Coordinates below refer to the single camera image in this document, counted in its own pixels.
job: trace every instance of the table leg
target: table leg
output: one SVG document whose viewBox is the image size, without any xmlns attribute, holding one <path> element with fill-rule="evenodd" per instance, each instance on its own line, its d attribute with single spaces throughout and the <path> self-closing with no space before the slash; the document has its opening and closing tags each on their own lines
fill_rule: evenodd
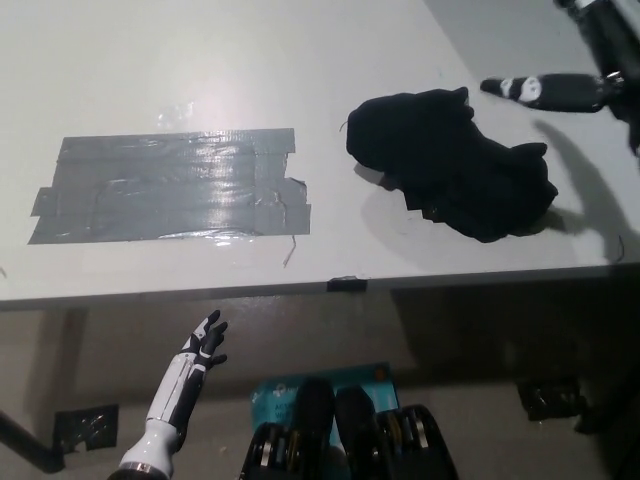
<svg viewBox="0 0 640 480">
<path fill-rule="evenodd" d="M 33 435 L 0 411 L 0 443 L 6 445 L 44 473 L 64 469 L 61 451 L 45 447 Z"/>
</svg>

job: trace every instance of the blue box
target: blue box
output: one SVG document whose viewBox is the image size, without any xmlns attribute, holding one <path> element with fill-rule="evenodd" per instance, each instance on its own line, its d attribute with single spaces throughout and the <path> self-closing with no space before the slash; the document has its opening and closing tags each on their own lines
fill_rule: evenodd
<svg viewBox="0 0 640 480">
<path fill-rule="evenodd" d="M 277 377 L 262 383 L 251 394 L 253 430 L 265 422 L 290 426 L 296 392 L 307 377 L 326 378 L 333 384 L 334 392 L 343 387 L 360 385 L 373 401 L 376 412 L 393 410 L 399 406 L 388 363 Z M 343 450 L 335 419 L 330 443 Z"/>
</svg>

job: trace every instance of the duct tape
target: duct tape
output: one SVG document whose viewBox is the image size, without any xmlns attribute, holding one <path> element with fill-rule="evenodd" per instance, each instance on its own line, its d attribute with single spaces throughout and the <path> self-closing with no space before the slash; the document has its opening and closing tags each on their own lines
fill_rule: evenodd
<svg viewBox="0 0 640 480">
<path fill-rule="evenodd" d="M 65 138 L 29 243 L 308 234 L 294 152 L 293 129 Z"/>
<path fill-rule="evenodd" d="M 62 141 L 58 162 L 70 160 L 108 161 L 187 159 L 215 155 L 268 155 L 294 153 L 291 128 L 274 130 L 230 130 L 157 135 L 67 137 Z"/>
<path fill-rule="evenodd" d="M 310 205 L 263 206 L 40 217 L 29 243 L 128 242 L 157 238 L 305 235 Z"/>
<path fill-rule="evenodd" d="M 291 179 L 264 182 L 259 186 L 232 180 L 196 184 L 117 181 L 89 190 L 41 188 L 31 216 L 295 206 L 304 205 L 306 199 L 305 185 Z"/>
</svg>

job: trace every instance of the robotic hand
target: robotic hand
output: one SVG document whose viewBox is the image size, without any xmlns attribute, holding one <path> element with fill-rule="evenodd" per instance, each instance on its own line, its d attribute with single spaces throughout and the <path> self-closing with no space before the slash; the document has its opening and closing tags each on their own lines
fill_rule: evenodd
<svg viewBox="0 0 640 480">
<path fill-rule="evenodd" d="M 147 414 L 143 437 L 124 455 L 119 469 L 108 480 L 171 478 L 171 457 L 187 436 L 189 418 L 205 375 L 227 360 L 226 355 L 214 355 L 228 327 L 227 322 L 214 327 L 219 318 L 219 310 L 205 318 L 173 357 Z"/>
<path fill-rule="evenodd" d="M 489 78 L 480 89 L 525 107 L 593 113 L 608 106 L 629 124 L 629 146 L 640 156 L 640 8 L 635 0 L 556 0 L 580 29 L 601 76 L 555 73 Z"/>
</svg>

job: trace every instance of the black cloth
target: black cloth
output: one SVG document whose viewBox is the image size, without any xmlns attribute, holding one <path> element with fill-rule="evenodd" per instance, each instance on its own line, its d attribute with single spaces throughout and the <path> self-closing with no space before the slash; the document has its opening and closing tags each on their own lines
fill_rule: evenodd
<svg viewBox="0 0 640 480">
<path fill-rule="evenodd" d="M 492 242 L 530 228 L 558 190 L 548 180 L 547 146 L 486 138 L 468 98 L 459 88 L 368 100 L 349 115 L 347 151 L 392 177 L 410 209 Z"/>
</svg>

